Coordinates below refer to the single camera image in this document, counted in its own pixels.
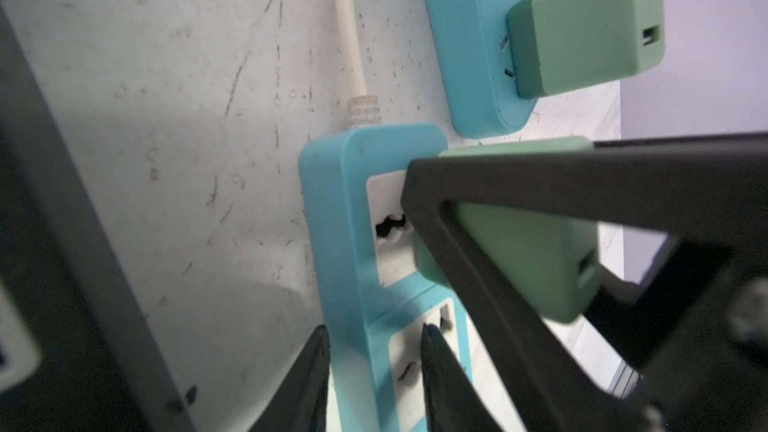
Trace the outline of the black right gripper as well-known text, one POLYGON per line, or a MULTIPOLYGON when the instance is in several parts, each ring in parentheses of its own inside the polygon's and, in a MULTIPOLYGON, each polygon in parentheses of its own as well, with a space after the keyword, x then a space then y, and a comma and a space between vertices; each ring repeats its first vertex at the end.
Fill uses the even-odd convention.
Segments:
POLYGON ((623 402, 641 428, 767 428, 767 269, 668 238, 639 284, 605 271, 586 318, 640 375, 623 402))

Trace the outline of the black power strip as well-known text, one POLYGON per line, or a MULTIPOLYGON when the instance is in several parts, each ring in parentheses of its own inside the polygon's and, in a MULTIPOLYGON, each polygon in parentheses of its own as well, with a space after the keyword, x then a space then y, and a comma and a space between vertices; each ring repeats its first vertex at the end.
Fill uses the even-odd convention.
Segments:
POLYGON ((1 427, 193 429, 8 19, 1 22, 1 427))

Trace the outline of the teal triangular power strip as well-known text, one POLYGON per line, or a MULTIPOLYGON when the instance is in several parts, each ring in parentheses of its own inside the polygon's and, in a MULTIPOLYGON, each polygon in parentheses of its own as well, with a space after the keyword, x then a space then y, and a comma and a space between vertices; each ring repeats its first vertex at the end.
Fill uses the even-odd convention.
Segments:
POLYGON ((506 18, 520 0, 425 0, 456 132, 483 139, 512 134, 536 102, 517 93, 506 18))

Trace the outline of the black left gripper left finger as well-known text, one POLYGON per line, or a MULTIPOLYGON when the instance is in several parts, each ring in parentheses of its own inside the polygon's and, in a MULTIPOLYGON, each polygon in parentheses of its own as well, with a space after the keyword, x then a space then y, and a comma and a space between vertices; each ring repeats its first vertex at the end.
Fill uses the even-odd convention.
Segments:
POLYGON ((317 326, 250 431, 325 431, 330 341, 317 326))

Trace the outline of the teal rectangular power strip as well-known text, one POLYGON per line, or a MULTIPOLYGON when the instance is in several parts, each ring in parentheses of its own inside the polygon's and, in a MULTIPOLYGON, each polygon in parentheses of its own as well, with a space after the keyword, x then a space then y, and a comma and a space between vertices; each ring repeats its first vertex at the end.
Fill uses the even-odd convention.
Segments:
POLYGON ((406 169, 447 147, 432 124, 373 126, 310 142, 299 173, 341 426, 427 427, 420 342, 427 325, 471 368, 456 294, 415 264, 415 230, 400 197, 406 169))

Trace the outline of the green usb charger plug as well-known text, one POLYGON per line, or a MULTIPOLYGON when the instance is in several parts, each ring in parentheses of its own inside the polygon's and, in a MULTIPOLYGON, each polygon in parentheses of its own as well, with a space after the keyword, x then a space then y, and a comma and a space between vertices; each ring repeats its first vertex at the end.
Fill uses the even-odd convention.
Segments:
MULTIPOLYGON (((588 152, 582 136, 446 149, 433 158, 588 152)), ((456 218, 506 280, 545 318, 573 322, 599 288, 598 225, 505 206, 460 202, 456 218)), ((452 288, 421 238, 414 260, 428 280, 452 288)))

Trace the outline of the light green charger plug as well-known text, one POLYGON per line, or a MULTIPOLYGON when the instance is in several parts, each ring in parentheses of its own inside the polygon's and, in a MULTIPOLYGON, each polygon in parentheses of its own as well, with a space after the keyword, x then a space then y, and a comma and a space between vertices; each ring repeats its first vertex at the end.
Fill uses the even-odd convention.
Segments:
POLYGON ((635 76, 665 54, 663 0, 521 0, 507 29, 525 99, 635 76))

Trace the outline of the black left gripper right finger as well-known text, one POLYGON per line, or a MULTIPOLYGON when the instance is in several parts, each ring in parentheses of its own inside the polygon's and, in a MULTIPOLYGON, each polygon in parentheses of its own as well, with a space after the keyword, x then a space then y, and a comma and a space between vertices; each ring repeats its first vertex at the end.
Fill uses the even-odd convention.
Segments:
POLYGON ((428 431, 501 431, 437 326, 423 326, 420 354, 428 431))

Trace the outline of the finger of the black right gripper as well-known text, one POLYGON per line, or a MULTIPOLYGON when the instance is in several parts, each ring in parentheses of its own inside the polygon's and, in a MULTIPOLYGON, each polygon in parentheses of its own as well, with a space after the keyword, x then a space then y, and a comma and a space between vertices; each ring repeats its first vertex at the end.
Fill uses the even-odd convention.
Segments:
POLYGON ((595 385, 456 218, 475 202, 663 231, 767 269, 763 133, 599 142, 592 151, 425 158, 402 206, 476 323, 531 431, 664 431, 595 385))

